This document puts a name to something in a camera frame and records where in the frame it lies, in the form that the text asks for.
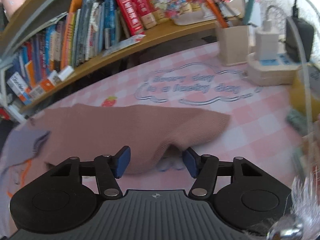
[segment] book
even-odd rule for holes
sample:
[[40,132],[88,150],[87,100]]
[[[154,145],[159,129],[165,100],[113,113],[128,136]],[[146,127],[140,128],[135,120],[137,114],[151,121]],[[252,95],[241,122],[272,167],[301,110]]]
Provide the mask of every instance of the book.
[[131,0],[133,3],[133,8],[136,10],[139,18],[141,19],[144,27],[150,29],[156,26],[157,22],[152,14],[152,10],[148,4],[147,0]]
[[94,38],[94,33],[97,30],[97,26],[96,26],[96,20],[95,20],[95,15],[97,14],[97,9],[98,9],[99,3],[94,1],[93,5],[92,5],[92,9],[91,9],[91,13],[90,13],[90,20],[89,20],[89,25],[88,25],[88,33],[87,33],[87,39],[86,39],[86,47],[85,47],[85,57],[84,60],[89,60],[89,58],[92,57],[93,54],[93,50],[94,50],[94,42],[93,42],[93,38]]
[[72,67],[76,65],[76,44],[77,44],[77,35],[79,29],[79,20],[80,20],[81,9],[77,10],[76,14],[76,25],[75,25],[75,33],[73,34],[73,45],[72,45]]
[[131,0],[116,0],[132,36],[143,34],[142,24],[133,8]]
[[33,69],[35,73],[36,83],[41,80],[40,68],[39,68],[39,45],[37,44],[37,37],[36,35],[33,36],[31,39],[31,52],[32,52],[32,62],[33,62]]
[[41,26],[39,26],[38,28],[36,28],[35,30],[33,30],[32,32],[28,33],[28,35],[23,38],[23,40],[21,40],[20,42],[18,42],[13,48],[12,51],[16,51],[24,42],[28,41],[32,36],[34,36],[36,33],[38,33],[39,31],[45,29],[46,27],[49,27],[51,25],[55,25],[57,24],[63,17],[65,17],[68,13],[67,12],[63,12],[61,14],[59,14],[58,16],[52,18],[51,20],[45,22],[44,24],[42,24]]
[[41,80],[47,77],[47,64],[46,64],[46,55],[45,55],[45,32],[41,31],[39,33],[39,65]]
[[99,49],[98,49],[98,53],[100,53],[102,51],[102,47],[103,47],[103,33],[104,33],[104,4],[105,2],[103,2],[101,4],[101,15],[100,15],[100,28],[99,28]]
[[82,7],[83,8],[83,19],[81,20],[81,16],[80,16],[79,21],[83,24],[81,24],[81,32],[79,32],[79,30],[78,30],[78,35],[77,35],[77,39],[78,39],[77,43],[79,42],[79,47],[78,47],[78,51],[77,51],[78,56],[77,56],[76,66],[78,66],[80,63],[84,62],[86,41],[87,41],[89,20],[90,20],[92,5],[93,5],[93,0],[85,0],[85,5]]
[[47,76],[54,70],[54,58],[52,58],[52,50],[55,46],[56,25],[51,25],[45,29],[45,64]]
[[69,49],[69,60],[68,60],[68,65],[72,66],[72,62],[73,62],[73,43],[76,40],[75,38],[75,30],[76,30],[76,20],[78,17],[78,10],[75,12],[74,17],[73,17],[73,23],[72,23],[72,30],[71,30],[71,40],[70,40],[70,49]]
[[19,65],[20,65],[20,72],[24,80],[26,80],[26,71],[24,69],[24,63],[22,58],[22,49],[18,51],[18,58],[19,58]]
[[61,49],[62,49],[62,34],[65,26],[65,20],[61,20],[57,24],[55,50],[54,50],[54,69],[59,73],[61,62]]
[[25,71],[25,80],[26,83],[29,84],[29,75],[28,75],[28,71],[26,69],[26,64],[29,62],[28,60],[28,49],[26,45],[21,46],[21,54],[22,54],[22,61],[23,61],[23,68]]
[[84,20],[84,14],[85,10],[88,4],[88,0],[82,0],[82,6],[80,9],[80,16],[79,16],[79,22],[81,24],[78,24],[77,29],[77,36],[76,36],[76,51],[75,51],[75,66],[79,65],[79,57],[80,57],[80,40],[81,40],[81,34],[82,34],[82,28],[83,28],[83,20]]
[[66,28],[63,37],[62,55],[60,62],[60,69],[65,68],[69,63],[70,47],[71,47],[71,35],[74,28],[75,12],[82,6],[82,0],[71,0],[69,13],[66,19]]
[[32,60],[32,46],[31,46],[31,41],[27,41],[25,43],[27,47],[27,55],[28,55],[28,61]]
[[33,61],[30,60],[30,61],[25,65],[25,68],[26,68],[26,72],[27,72],[27,75],[28,75],[30,87],[31,87],[31,88],[36,87],[36,85],[37,85],[36,72],[35,72],[35,69],[34,69],[34,67],[33,67]]
[[35,55],[36,55],[36,73],[38,75],[37,82],[40,82],[43,78],[42,73],[42,62],[40,62],[40,40],[41,40],[41,33],[36,34],[36,45],[35,45]]
[[12,60],[12,66],[15,72],[18,72],[20,74],[20,76],[22,76],[21,74],[21,68],[20,68],[20,61],[19,61],[19,54],[15,53],[13,56],[13,60]]
[[98,30],[94,33],[94,54],[93,56],[97,56],[99,53],[99,37],[100,37],[100,29],[101,29],[101,8],[102,5],[99,5],[98,10],[97,10],[97,14],[96,14],[96,24],[98,27]]
[[105,49],[110,48],[110,0],[104,0],[104,47]]
[[115,0],[105,0],[105,42],[106,49],[116,44],[116,3]]
[[120,11],[119,11],[119,17],[120,17],[120,22],[121,22],[122,29],[124,31],[124,35],[128,39],[128,38],[131,37],[131,35],[130,35],[129,29],[127,27],[127,24],[124,21],[123,15],[122,15],[122,13]]

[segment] small box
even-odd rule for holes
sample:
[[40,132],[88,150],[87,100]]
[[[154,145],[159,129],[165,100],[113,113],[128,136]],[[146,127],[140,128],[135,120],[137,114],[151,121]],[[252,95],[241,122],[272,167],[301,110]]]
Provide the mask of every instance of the small box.
[[18,72],[15,72],[11,78],[9,78],[7,84],[25,105],[31,104],[31,98],[29,96],[30,87]]
[[249,54],[248,25],[234,26],[222,29],[216,23],[216,33],[220,46],[219,58],[226,66],[247,63]]

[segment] power adapter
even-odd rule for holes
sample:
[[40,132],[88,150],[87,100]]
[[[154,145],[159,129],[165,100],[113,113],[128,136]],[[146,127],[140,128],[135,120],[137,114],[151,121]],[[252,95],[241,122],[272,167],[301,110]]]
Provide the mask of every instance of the power adapter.
[[[307,62],[309,62],[311,51],[312,51],[315,29],[311,24],[306,22],[304,19],[299,18],[299,9],[297,8],[297,0],[295,0],[294,6],[292,7],[292,20],[294,21],[299,31],[299,35],[301,37],[301,41],[305,50]],[[288,53],[288,56],[294,62],[297,62],[297,63],[301,62],[301,59],[299,58],[297,41],[293,35],[293,30],[288,20],[286,20],[286,28],[287,28],[287,31],[286,31],[285,49]]]

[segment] book spine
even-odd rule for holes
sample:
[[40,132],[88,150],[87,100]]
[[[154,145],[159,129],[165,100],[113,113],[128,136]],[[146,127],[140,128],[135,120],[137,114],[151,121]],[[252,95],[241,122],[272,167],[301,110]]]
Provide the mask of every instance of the book spine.
[[19,65],[20,65],[20,72],[24,80],[26,80],[26,72],[24,70],[24,63],[22,58],[22,49],[19,50]]
[[100,28],[99,28],[99,49],[98,53],[102,51],[103,47],[103,33],[104,33],[104,2],[101,4],[101,15],[100,15]]
[[47,64],[45,54],[45,33],[41,32],[39,35],[39,57],[40,57],[40,69],[41,69],[41,80],[47,77]]
[[116,4],[115,0],[110,0],[109,2],[109,19],[110,19],[110,39],[111,46],[116,44]]
[[56,29],[56,44],[54,51],[54,69],[60,71],[61,62],[61,43],[62,43],[62,32],[63,32],[64,21],[59,21]]
[[15,72],[18,72],[21,75],[20,62],[18,53],[14,54],[14,58],[12,60],[13,69]]
[[101,8],[102,6],[99,5],[97,10],[97,31],[95,33],[95,40],[94,40],[94,57],[99,53],[99,38],[100,38],[100,29],[101,29]]
[[89,30],[89,21],[90,14],[92,9],[93,1],[88,0],[88,4],[84,14],[84,25],[82,28],[81,39],[80,39],[80,52],[79,52],[79,63],[84,62],[85,53],[86,53],[86,45],[87,45],[87,36]]
[[77,11],[73,14],[72,17],[72,29],[71,29],[71,39],[70,39],[70,44],[69,44],[69,55],[68,55],[68,65],[72,65],[72,55],[73,55],[73,42],[76,39],[75,38],[75,28],[76,28],[76,18],[77,18]]
[[65,66],[67,66],[68,62],[68,45],[70,41],[70,23],[71,23],[72,13],[68,13],[67,19],[66,19],[66,27],[65,31],[62,33],[63,42],[62,42],[62,52],[61,52],[61,62],[60,62],[60,69],[62,70]]
[[76,65],[76,49],[77,49],[77,37],[78,37],[78,30],[79,30],[79,20],[81,15],[81,9],[77,10],[77,17],[76,17],[76,25],[75,25],[75,33],[73,34],[73,45],[72,45],[72,66],[75,67]]
[[78,25],[77,38],[76,38],[75,66],[79,65],[80,40],[81,40],[81,35],[82,35],[84,15],[85,15],[87,4],[88,4],[88,0],[82,1],[82,6],[81,6],[81,10],[80,10],[80,17],[79,17],[79,23],[81,23],[81,24]]
[[37,50],[37,42],[36,42],[36,36],[33,36],[31,38],[31,47],[32,47],[32,62],[33,62],[33,68],[35,71],[35,78],[36,82],[38,83],[41,80],[40,75],[40,69],[39,69],[39,58],[38,58],[38,50]]
[[26,46],[27,46],[27,55],[28,55],[28,62],[30,60],[32,60],[32,45],[30,41],[26,42]]
[[133,9],[131,0],[116,0],[132,36],[143,33],[142,24]]
[[98,9],[99,3],[95,2],[92,5],[91,13],[90,13],[90,21],[89,21],[89,28],[87,33],[87,43],[86,43],[86,50],[85,50],[85,60],[89,60],[92,57],[92,50],[93,50],[93,38],[94,32],[96,28],[95,23],[95,14],[96,10]]
[[110,48],[110,0],[104,0],[105,14],[104,14],[104,46],[105,49]]
[[137,11],[143,25],[146,29],[150,29],[156,26],[157,22],[152,14],[152,10],[149,7],[147,0],[131,0],[134,4],[134,8]]
[[75,20],[75,13],[70,13],[70,22],[68,24],[68,33],[67,33],[67,45],[66,45],[66,57],[64,62],[64,68],[70,65],[70,52],[71,52],[71,44],[73,39],[73,30],[74,30],[74,20]]
[[51,25],[46,28],[45,30],[45,64],[46,64],[46,74],[47,76],[50,74],[50,72],[54,68],[54,62],[52,61],[52,58],[50,58],[50,51],[53,48],[52,44],[52,35],[55,35],[55,28],[56,25]]
[[55,54],[55,48],[56,48],[56,38],[57,38],[57,32],[55,31],[55,27],[52,29],[50,38],[49,38],[49,72],[48,76],[51,74],[52,71],[54,71],[54,54]]
[[25,46],[25,45],[21,46],[21,51],[22,51],[23,68],[24,68],[24,71],[26,74],[25,78],[26,78],[26,82],[29,84],[29,75],[28,75],[28,71],[26,69],[26,64],[29,62],[27,46]]
[[26,65],[26,71],[29,78],[29,85],[34,88],[37,85],[36,72],[33,66],[33,60],[30,60]]

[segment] desk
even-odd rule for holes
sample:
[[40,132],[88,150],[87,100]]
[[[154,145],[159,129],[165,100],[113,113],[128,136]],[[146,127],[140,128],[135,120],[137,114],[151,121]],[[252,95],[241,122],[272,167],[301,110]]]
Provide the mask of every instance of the desk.
[[[246,65],[223,67],[218,51],[218,44],[212,43],[144,63],[92,84],[50,108],[79,103],[101,106],[106,98],[117,97],[114,106],[200,107],[228,113],[231,122],[227,130],[194,150],[200,155],[215,155],[221,161],[242,156],[290,186],[296,175],[291,156],[301,138],[285,122],[290,109],[288,86],[256,87],[241,76]],[[188,191],[193,182],[179,156],[162,159],[147,173],[124,175],[118,180],[123,192],[129,188]],[[229,182],[228,177],[218,178],[216,188]],[[83,183],[97,191],[93,177],[84,178]],[[12,184],[9,181],[4,185],[1,194],[12,189]]]

